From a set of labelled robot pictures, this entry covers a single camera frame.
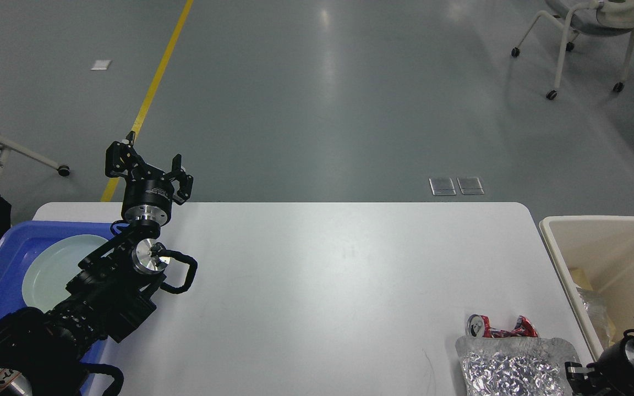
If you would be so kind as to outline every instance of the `crumpled foil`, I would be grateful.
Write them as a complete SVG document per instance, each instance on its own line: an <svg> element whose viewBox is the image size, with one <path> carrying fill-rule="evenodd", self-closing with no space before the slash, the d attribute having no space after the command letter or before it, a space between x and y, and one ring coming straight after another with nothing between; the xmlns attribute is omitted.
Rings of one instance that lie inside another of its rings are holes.
<svg viewBox="0 0 634 396"><path fill-rule="evenodd" d="M565 361L578 362L561 338L476 338L456 340L468 396L562 396L572 394Z"/></svg>

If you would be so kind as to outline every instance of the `chair leg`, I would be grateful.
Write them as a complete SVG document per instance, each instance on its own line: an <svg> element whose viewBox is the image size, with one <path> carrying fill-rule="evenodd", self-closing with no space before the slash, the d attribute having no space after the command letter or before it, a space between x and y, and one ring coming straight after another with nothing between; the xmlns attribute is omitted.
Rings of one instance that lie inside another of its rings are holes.
<svg viewBox="0 0 634 396"><path fill-rule="evenodd" d="M533 27L537 23L538 19L543 16L551 20L551 22L553 22L557 28L560 28L560 29L564 28L564 25L562 25L561 22L556 20L556 18L552 16L550 13L546 12L545 10L539 11L538 13L535 14L535 17L533 18L533 21L530 23L530 27L528 27L528 30L526 30L525 35L523 35L523 38L520 39L520 42L518 43L518 45L516 45L515 48L513 49L513 53L512 53L513 57L516 57L520 54L520 46L523 45L523 41L525 41L525 38L528 37L528 35L530 34L530 31L533 30Z"/></svg>
<svg viewBox="0 0 634 396"><path fill-rule="evenodd" d="M564 56L566 56L566 43L569 42L569 29L564 29L561 33L561 43L559 44L559 56L556 60L556 74L554 75L554 91L561 85L561 70L564 67Z"/></svg>
<svg viewBox="0 0 634 396"><path fill-rule="evenodd" d="M621 73L621 80L619 83L615 85L615 87L613 87L613 90L615 92L621 92L623 88L625 87L627 75L629 75L630 73L630 58L632 56L633 48L634 48L634 29L632 29L632 32L630 33L630 41L629 43L627 43L626 58L623 62L623 71Z"/></svg>

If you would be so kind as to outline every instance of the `chair caster wheel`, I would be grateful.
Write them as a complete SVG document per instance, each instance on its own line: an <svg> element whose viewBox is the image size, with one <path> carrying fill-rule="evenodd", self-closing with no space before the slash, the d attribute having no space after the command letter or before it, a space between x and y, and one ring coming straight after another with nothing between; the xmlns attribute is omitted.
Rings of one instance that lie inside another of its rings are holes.
<svg viewBox="0 0 634 396"><path fill-rule="evenodd" d="M70 175L70 166L60 165L58 166L58 175L63 176L64 178Z"/></svg>

